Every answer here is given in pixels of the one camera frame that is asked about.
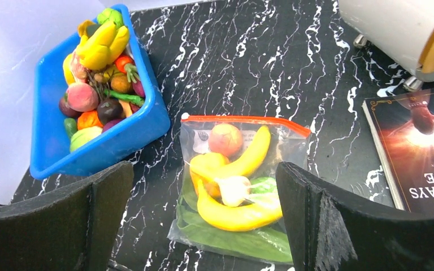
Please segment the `green leaf vegetable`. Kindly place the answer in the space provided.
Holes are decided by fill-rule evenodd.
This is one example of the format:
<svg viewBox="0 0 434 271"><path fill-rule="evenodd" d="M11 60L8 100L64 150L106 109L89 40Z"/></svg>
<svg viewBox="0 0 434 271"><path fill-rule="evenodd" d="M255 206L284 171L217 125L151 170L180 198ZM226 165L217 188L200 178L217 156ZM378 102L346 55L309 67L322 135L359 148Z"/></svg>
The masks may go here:
<svg viewBox="0 0 434 271"><path fill-rule="evenodd" d="M183 179L176 218L169 229L168 239L222 255L266 263L292 263L283 220L252 231L224 231L206 223L197 213L196 203L192 180L187 176Z"/></svg>

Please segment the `yellow bell pepper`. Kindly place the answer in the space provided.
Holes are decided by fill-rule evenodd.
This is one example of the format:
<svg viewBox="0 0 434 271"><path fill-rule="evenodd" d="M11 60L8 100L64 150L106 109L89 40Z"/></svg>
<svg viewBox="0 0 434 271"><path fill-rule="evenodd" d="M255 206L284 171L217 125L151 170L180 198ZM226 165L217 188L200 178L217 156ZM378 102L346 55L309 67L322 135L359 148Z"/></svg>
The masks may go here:
<svg viewBox="0 0 434 271"><path fill-rule="evenodd" d="M199 154L190 161L190 177L194 190L199 196L198 183L202 181L203 187L213 198L220 197L219 185L212 180L214 171L220 167L229 164L229 159L216 152Z"/></svg>

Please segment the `clear zip top bag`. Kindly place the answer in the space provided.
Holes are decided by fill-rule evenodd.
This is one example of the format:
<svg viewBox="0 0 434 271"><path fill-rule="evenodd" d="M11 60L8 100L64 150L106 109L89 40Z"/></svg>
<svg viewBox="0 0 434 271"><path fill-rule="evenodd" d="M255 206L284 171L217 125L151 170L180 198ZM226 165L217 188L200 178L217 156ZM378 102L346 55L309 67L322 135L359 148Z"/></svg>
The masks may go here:
<svg viewBox="0 0 434 271"><path fill-rule="evenodd" d="M261 116L181 116L183 184L168 232L199 250L292 262L277 192L281 162L307 166L310 130Z"/></svg>

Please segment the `white garlic bulb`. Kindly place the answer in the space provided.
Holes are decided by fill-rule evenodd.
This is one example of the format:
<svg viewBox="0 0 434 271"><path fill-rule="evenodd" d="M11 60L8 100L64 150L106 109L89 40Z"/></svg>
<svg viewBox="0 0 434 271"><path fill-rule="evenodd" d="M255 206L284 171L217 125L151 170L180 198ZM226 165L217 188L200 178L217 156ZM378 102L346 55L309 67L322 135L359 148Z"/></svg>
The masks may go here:
<svg viewBox="0 0 434 271"><path fill-rule="evenodd" d="M245 176L215 178L221 194L222 203L228 207L239 207L242 203L252 204L250 200L250 180Z"/></svg>

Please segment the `orange peach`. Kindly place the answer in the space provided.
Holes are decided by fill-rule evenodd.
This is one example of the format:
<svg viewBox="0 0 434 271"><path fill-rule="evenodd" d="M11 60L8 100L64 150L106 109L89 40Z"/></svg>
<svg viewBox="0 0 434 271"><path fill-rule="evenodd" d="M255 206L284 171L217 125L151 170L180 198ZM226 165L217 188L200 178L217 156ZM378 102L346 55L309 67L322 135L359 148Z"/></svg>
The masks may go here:
<svg viewBox="0 0 434 271"><path fill-rule="evenodd" d="M209 135L208 146L211 152L230 157L237 154L243 146L242 133L236 126L227 123L215 125Z"/></svg>

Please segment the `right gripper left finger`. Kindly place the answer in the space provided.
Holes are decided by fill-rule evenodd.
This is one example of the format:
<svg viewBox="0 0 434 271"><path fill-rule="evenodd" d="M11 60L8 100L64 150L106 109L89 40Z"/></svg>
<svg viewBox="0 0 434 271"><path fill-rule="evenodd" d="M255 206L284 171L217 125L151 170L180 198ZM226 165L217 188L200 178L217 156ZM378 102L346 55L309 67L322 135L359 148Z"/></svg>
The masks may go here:
<svg viewBox="0 0 434 271"><path fill-rule="evenodd" d="M0 207L0 270L106 270L132 182L122 161Z"/></svg>

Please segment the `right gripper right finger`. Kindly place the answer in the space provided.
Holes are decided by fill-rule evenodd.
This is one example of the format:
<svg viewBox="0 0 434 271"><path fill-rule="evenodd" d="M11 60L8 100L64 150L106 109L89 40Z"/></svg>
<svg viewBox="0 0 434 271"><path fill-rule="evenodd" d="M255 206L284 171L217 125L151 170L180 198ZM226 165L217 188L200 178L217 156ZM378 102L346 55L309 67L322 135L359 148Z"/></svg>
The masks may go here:
<svg viewBox="0 0 434 271"><path fill-rule="evenodd" d="M434 270L434 218L372 202L290 162L276 183L295 270Z"/></svg>

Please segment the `green custard apple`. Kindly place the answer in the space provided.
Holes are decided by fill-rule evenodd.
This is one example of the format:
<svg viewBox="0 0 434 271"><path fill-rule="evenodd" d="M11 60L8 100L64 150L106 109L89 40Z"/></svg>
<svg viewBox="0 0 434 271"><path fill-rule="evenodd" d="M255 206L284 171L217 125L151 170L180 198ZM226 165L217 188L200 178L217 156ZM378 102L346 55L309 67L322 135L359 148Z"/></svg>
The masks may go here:
<svg viewBox="0 0 434 271"><path fill-rule="evenodd" d="M250 180L251 194L276 194L276 180L272 177L259 177Z"/></svg>

